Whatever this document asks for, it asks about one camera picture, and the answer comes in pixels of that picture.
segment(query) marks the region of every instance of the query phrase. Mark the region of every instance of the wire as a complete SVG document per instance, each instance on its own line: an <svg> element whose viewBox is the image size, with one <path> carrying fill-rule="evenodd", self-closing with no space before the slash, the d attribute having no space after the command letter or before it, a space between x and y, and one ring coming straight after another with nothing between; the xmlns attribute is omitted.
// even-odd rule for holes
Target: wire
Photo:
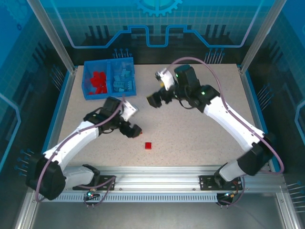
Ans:
<svg viewBox="0 0 305 229"><path fill-rule="evenodd" d="M232 206L232 204L230 204L230 202L228 202L228 201L221 200L221 202L226 203L226 204L229 204L228 206ZM235 205L234 207L239 208L239 209L245 211L245 212L248 213L249 216L251 216L259 225L261 225L262 228L267 229L267 227L266 227L264 224L262 224L262 223L261 223L261 222L260 222L260 221L259 221L250 211L248 211L247 209L245 209L245 208L243 208L243 207L241 207L241 206L239 206L239 205Z"/></svg>
<svg viewBox="0 0 305 229"><path fill-rule="evenodd" d="M105 200L105 198L106 198L107 194L109 193L110 188L111 188L111 186L112 186L112 184L113 184L113 182L114 182L114 179L115 179L115 177L112 177L112 178L110 178L109 180L107 180L106 182L104 182L104 183L102 183L102 184L100 184L100 185L98 185L98 186L94 186L94 187L88 187L88 186L83 186L83 185L79 185L79 187L82 187L82 188L89 188L89 189L91 189L91 188L99 188L99 187L104 186L104 185L108 184L109 182L111 182L111 183L109 184L109 187L108 187L108 189L107 189L105 195L103 196L103 198L101 198L101 200L100 200L98 203L92 204L92 207L93 207L93 206L97 206L97 205L101 204L101 203ZM89 206L85 199L84 199L84 204L86 204L87 207Z"/></svg>
<svg viewBox="0 0 305 229"><path fill-rule="evenodd" d="M102 132L102 134L110 134L110 133L112 133L114 131L114 129L111 129L111 131L109 131L109 132Z"/></svg>
<svg viewBox="0 0 305 229"><path fill-rule="evenodd" d="M223 89L221 87L221 84L220 84L220 81L219 81L219 78L217 76L217 74L214 72L214 70L209 66L207 65L204 61L198 59L198 58L195 58L195 57L182 57L182 58L179 58L177 60L175 60L173 63L171 63L167 68L164 69L163 73L168 71L169 68L171 68L174 64L177 64L181 61L197 61L201 64L203 64L205 67L207 67L208 70L210 70L210 72L212 73L212 75L214 76L216 82L217 82L217 85L218 85L218 88L219 88L219 93L220 93L220 97L221 97L221 100L224 104L224 107L225 109L227 110L227 112L233 116L233 118L235 118L240 124L242 124L248 131L250 131L254 136L256 136L262 143L264 143L268 149L274 154L274 156L276 157L279 165L280 165L280 171L278 172L270 172L270 171L266 171L266 170L261 170L262 172L264 173L269 173L269 174L275 174L275 175L278 175L278 174L282 174L284 172L284 164L280 158L280 156L277 154L277 152L272 148L272 146L267 143L262 137L260 137L254 130L252 130L246 123L244 123L240 118L238 118L228 107L227 103L225 102L225 99L224 99L224 92L223 92Z"/></svg>
<svg viewBox="0 0 305 229"><path fill-rule="evenodd" d="M191 109L196 108L195 106L185 107L185 106L182 104L181 100L179 100L179 103L180 103L180 105L181 105L183 108L185 108L185 109L187 109L187 110L191 110Z"/></svg>
<svg viewBox="0 0 305 229"><path fill-rule="evenodd" d="M89 127L86 127L86 128L83 128L79 131L76 131L74 132L73 134L71 134L69 137L67 137L66 139L64 139L60 145L56 148L56 150L53 152L53 154L51 155L51 157L49 158L49 160L47 161L47 163L45 164L45 166L43 167L40 175L39 175L39 178L38 178L38 182L37 182L37 186L36 186L36 193L35 193L35 200L37 202L41 202L44 200L44 198L42 199L39 199L39 190L40 190L40 186L41 186L41 181L42 181L42 178L47 170L47 167L49 166L49 164L51 163L51 161L53 160L53 158L58 154L58 152L60 151L60 149L69 141L71 140L74 136L80 134L81 132L84 132L86 130L89 130L89 129L92 129L92 128L96 128L96 127L99 127L101 125L104 125L105 123L109 122L110 120L112 120L120 111L120 109L122 108L123 106L123 103L125 102L125 97L123 95L122 97L122 100L119 104L119 106L116 108L116 110L113 112L112 115L110 115L107 119L105 119L104 121L102 121L101 123L98 123L98 124L95 124L95 125L92 125L92 126L89 126Z"/></svg>

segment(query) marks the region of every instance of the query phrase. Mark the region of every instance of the speckled surface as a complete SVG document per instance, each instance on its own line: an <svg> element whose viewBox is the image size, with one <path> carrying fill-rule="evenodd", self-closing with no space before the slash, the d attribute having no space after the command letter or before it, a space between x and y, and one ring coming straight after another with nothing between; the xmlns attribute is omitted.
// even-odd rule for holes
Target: speckled surface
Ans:
<svg viewBox="0 0 305 229"><path fill-rule="evenodd" d="M228 104L253 124L238 69L235 64L211 65L219 75ZM139 108L130 119L143 129L135 139L119 131L101 135L74 157L70 166L197 166L221 165L237 158L243 151L235 140L213 119L198 110L183 109L177 101L161 108L149 106L146 96L160 88L154 73L165 65L136 65L137 96L127 100ZM209 71L193 64L201 84L217 88ZM61 128L60 140L70 134L90 111L103 105L104 100L86 101L81 90L83 66L78 67L69 104ZM152 149L145 150L145 142Z"/></svg>

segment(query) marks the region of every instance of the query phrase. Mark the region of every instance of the metal frame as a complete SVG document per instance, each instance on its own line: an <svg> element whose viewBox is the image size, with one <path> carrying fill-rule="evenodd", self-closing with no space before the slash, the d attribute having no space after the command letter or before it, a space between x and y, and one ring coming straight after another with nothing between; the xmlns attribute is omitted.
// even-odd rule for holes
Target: metal frame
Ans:
<svg viewBox="0 0 305 229"><path fill-rule="evenodd" d="M259 47L263 43L269 29L276 20L286 0L276 0L270 9L260 31L258 32L253 44L251 45L241 69L241 79L246 91L246 95L254 116L255 123L261 127L259 115L255 107L254 98L251 94L245 72L257 53ZM38 0L28 0L35 15L43 26L45 32L50 38L60 58L64 62L69 72L74 72L73 63L68 56L64 46L56 33L50 19L48 18L44 8ZM65 93L61 100L59 114L55 120L55 126L52 131L48 146L53 145L59 137L62 120L68 104L74 78L67 83ZM219 166L207 167L100 167L102 174L116 175L115 190L111 193L115 194L133 194L148 195L154 194L171 194L184 196L190 195L211 195L218 192L201 191L199 187L199 175L212 175ZM274 171L274 165L270 163L270 168ZM282 175L272 176L267 174L257 174L255 177L246 176L245 193L275 193L279 211L283 217L283 224L286 228L300 229L301 225L298 221L296 212L287 191L284 177ZM70 196L80 191L65 190L63 195ZM17 220L15 229L29 229L35 216L37 203L34 200L34 192L29 192L23 202L23 206Z"/></svg>
<svg viewBox="0 0 305 229"><path fill-rule="evenodd" d="M28 4L32 8L34 14L36 15L39 23L43 27L45 33L47 34L48 38L50 39L51 43L53 44L56 52L58 53L59 57L61 58L63 64L67 68L70 73L74 72L74 64L67 53L59 35L57 34L51 20L48 17L47 12L44 10L41 2L39 0L27 0Z"/></svg>
<svg viewBox="0 0 305 229"><path fill-rule="evenodd" d="M260 30L258 31L253 43L251 44L251 46L241 64L242 74L245 74L245 72L249 68L250 63L252 62L253 58L255 57L255 55L258 52L261 45L263 44L263 41L265 40L266 36L268 35L269 31L271 30L271 27L273 26L277 16L280 14L286 1L287 0L275 0L274 4L270 8Z"/></svg>

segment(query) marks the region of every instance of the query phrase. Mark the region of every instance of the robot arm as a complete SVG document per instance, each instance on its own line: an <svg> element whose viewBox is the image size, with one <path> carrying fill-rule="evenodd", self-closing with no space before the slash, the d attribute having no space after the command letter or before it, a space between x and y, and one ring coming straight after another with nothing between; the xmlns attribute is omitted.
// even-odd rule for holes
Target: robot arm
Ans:
<svg viewBox="0 0 305 229"><path fill-rule="evenodd" d="M219 123L238 142L245 154L216 171L214 179L219 188L224 188L232 180L245 174L254 176L271 159L272 152L227 112L218 91L210 85L200 85L191 66L181 65L174 72L177 81L169 71L162 70L156 73L156 78L163 82L164 87L147 97L149 104L157 108L162 105L161 101L167 104L172 99L177 99L179 102L186 100L192 108L197 108ZM244 120L232 108L229 107L229 109L261 138L268 143L273 141L270 134L266 135Z"/></svg>
<svg viewBox="0 0 305 229"><path fill-rule="evenodd" d="M40 186L40 194L47 199L55 199L64 188L71 188L78 185L96 186L99 183L100 172L90 165L83 165L79 168L66 168L71 159L81 151L89 142L96 139L107 130L119 129L127 137L137 137L141 133L141 128L137 125L130 127L129 119L138 111L129 102L125 101L120 113L116 114L113 119L98 127L92 127L100 124L109 118L118 108L120 100L108 97L104 106L87 114L83 122L69 135L79 133L74 137L66 137L63 141L65 144L53 157L49 166L47 166L43 180ZM36 189L38 178L46 165L47 161L56 152L60 142L52 149L44 152L42 155L34 155L30 158L26 185Z"/></svg>

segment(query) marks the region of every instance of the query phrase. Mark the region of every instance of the light blue block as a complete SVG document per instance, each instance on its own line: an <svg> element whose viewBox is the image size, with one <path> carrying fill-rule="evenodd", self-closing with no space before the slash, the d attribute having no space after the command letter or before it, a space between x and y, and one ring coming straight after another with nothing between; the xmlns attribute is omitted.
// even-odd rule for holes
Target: light blue block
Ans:
<svg viewBox="0 0 305 229"><path fill-rule="evenodd" d="M128 81L127 83L127 86L128 86L128 91L131 91L132 90L132 81Z"/></svg>
<svg viewBox="0 0 305 229"><path fill-rule="evenodd" d="M114 80L115 80L115 81L121 81L120 76L119 76L119 75L115 75L115 76L114 76Z"/></svg>
<svg viewBox="0 0 305 229"><path fill-rule="evenodd" d="M122 76L122 77L125 77L125 72L126 72L126 68L124 68L124 69L122 70L122 73L121 73L121 76Z"/></svg>
<svg viewBox="0 0 305 229"><path fill-rule="evenodd" d="M121 81L115 81L113 82L113 87L124 87L124 82Z"/></svg>
<svg viewBox="0 0 305 229"><path fill-rule="evenodd" d="M127 70L126 70L126 71L125 71L125 77L129 77L129 76L130 76L130 72L131 72L131 71L127 71Z"/></svg>

